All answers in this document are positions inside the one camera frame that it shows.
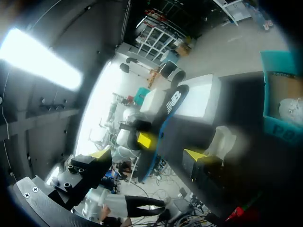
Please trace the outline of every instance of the black chair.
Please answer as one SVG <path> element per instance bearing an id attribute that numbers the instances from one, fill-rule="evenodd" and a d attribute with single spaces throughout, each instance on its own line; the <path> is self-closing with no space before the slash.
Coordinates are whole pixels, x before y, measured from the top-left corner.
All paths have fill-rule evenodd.
<path id="1" fill-rule="evenodd" d="M 162 67 L 162 69 L 159 71 L 159 73 L 165 78 L 165 79 L 169 79 L 171 76 L 174 75 L 174 72 L 180 69 L 178 68 L 178 66 L 173 63 L 172 61 L 168 61 L 167 63 L 165 63 L 165 65 Z M 180 69 L 179 72 L 177 72 L 175 74 L 175 76 L 173 76 L 173 79 L 171 81 L 171 88 L 175 88 L 178 86 L 178 84 L 184 80 L 186 76 L 186 73 Z"/>
<path id="2" fill-rule="evenodd" d="M 168 61 L 167 63 L 165 63 L 159 73 L 165 79 L 168 79 L 177 68 L 178 67 L 177 65 L 175 65 L 175 63 L 173 63 L 172 61 Z"/>
<path id="3" fill-rule="evenodd" d="M 179 83 L 184 80 L 186 73 L 182 70 L 176 73 L 171 81 L 170 88 L 178 87 Z"/>

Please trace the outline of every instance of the black machine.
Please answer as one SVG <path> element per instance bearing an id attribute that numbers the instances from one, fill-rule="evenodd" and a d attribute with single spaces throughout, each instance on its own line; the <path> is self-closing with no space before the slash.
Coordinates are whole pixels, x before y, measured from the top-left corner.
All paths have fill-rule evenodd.
<path id="1" fill-rule="evenodd" d="M 70 210 L 77 206 L 91 188 L 112 166 L 110 149 L 92 156 L 78 155 L 67 169 L 47 185 L 40 177 L 25 177 L 10 187 L 19 205 L 39 226 L 100 226 Z"/>

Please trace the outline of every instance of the ceiling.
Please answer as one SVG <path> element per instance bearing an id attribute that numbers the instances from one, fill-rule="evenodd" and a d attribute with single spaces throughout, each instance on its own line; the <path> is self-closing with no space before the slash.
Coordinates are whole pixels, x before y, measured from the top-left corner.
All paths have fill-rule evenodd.
<path id="1" fill-rule="evenodd" d="M 45 0 L 19 16 L 15 24 L 83 74 L 78 91 L 70 91 L 48 80 L 0 61 L 0 94 L 8 120 L 0 117 L 0 157 L 9 183 L 25 176 L 45 179 L 52 167 L 74 151 L 79 124 L 92 87 L 106 62 L 122 41 L 125 0 Z M 65 108 L 48 111 L 45 104 Z"/>

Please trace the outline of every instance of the teal bin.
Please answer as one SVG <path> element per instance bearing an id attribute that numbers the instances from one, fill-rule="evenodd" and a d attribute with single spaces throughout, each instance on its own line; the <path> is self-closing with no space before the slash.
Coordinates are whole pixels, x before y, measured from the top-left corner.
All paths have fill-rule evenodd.
<path id="1" fill-rule="evenodd" d="M 292 145 L 303 140 L 303 127 L 271 117 L 269 113 L 270 83 L 269 75 L 283 77 L 298 77 L 293 56 L 290 52 L 264 51 L 261 52 L 264 70 L 265 98 L 264 98 L 264 131 L 266 134 L 281 138 Z"/>
<path id="2" fill-rule="evenodd" d="M 142 105 L 143 104 L 143 101 L 145 99 L 145 96 L 150 92 L 149 89 L 147 88 L 144 88 L 144 87 L 141 87 L 139 88 L 139 90 L 137 91 L 137 94 L 136 96 L 134 97 L 134 102 L 137 104 L 137 105 Z"/>

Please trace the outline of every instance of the black pants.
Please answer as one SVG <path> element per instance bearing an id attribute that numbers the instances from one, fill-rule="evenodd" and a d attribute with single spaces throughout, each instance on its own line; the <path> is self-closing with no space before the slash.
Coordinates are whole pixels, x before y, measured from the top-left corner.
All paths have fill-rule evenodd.
<path id="1" fill-rule="evenodd" d="M 161 200 L 156 200 L 152 198 L 142 197 L 142 196 L 125 196 L 127 213 L 129 218 L 137 218 L 142 216 L 154 216 L 161 214 L 165 210 L 165 203 Z M 154 210 L 145 210 L 138 207 L 150 205 L 161 207 Z"/>

